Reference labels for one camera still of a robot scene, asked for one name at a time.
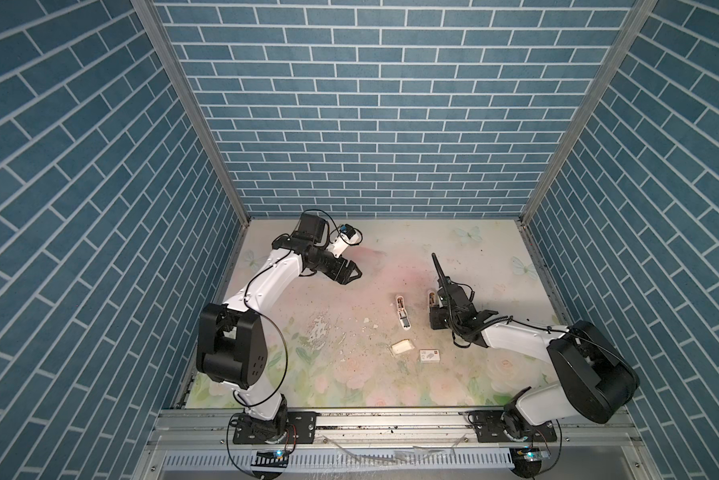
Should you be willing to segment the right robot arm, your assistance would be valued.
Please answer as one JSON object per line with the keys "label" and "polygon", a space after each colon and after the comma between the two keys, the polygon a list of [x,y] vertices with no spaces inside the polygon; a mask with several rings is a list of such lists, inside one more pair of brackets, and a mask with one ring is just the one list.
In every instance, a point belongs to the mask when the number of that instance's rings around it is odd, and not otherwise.
{"label": "right robot arm", "polygon": [[637,372],[593,323],[537,326],[495,310],[477,310],[473,289],[447,276],[437,285],[429,324],[451,331],[455,346],[509,350],[541,360],[555,371],[556,382],[521,388],[503,408],[507,435],[524,438],[533,428],[575,415],[606,424],[637,393]]}

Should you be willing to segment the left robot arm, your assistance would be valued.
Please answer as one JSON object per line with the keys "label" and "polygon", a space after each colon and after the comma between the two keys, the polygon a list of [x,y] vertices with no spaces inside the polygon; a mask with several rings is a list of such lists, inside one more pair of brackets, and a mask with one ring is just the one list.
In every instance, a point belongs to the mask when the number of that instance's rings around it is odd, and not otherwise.
{"label": "left robot arm", "polygon": [[197,370],[232,390],[253,422],[280,427],[287,401],[266,377],[269,348],[265,326],[283,331],[268,314],[295,280],[308,272],[325,275],[340,285],[361,278],[363,272],[344,252],[363,241],[359,228],[336,225],[326,212],[308,209],[291,233],[278,236],[262,268],[236,294],[220,304],[210,303],[199,318]]}

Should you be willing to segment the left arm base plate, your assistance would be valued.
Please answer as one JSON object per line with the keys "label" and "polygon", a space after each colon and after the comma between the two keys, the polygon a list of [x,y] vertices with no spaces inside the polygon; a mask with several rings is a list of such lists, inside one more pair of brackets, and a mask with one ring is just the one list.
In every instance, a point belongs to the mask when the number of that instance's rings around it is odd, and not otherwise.
{"label": "left arm base plate", "polygon": [[313,444],[319,415],[313,411],[289,411],[273,420],[259,420],[247,414],[231,419],[231,436],[235,445],[282,443],[287,434],[297,445]]}

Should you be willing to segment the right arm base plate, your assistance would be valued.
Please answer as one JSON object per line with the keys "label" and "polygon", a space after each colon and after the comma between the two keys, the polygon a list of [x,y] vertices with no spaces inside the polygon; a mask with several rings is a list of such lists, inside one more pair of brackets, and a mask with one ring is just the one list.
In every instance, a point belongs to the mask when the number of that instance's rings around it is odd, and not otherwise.
{"label": "right arm base plate", "polygon": [[465,414],[465,421],[475,431],[479,443],[557,441],[553,422],[533,426],[505,410],[471,410]]}

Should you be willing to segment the staple box sleeve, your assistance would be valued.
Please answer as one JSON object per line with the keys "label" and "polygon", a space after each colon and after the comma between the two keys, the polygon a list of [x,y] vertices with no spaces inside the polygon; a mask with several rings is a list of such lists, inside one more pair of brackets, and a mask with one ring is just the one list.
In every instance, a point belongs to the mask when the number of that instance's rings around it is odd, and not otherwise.
{"label": "staple box sleeve", "polygon": [[419,361],[421,363],[439,363],[441,354],[437,349],[421,349],[419,350]]}

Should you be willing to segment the staple box tray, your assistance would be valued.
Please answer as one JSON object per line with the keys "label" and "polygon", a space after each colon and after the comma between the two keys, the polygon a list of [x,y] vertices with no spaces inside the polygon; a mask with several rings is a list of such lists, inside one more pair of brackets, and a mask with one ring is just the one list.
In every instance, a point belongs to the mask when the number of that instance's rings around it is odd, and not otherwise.
{"label": "staple box tray", "polygon": [[415,345],[409,339],[395,342],[389,349],[393,355],[401,355],[415,349]]}

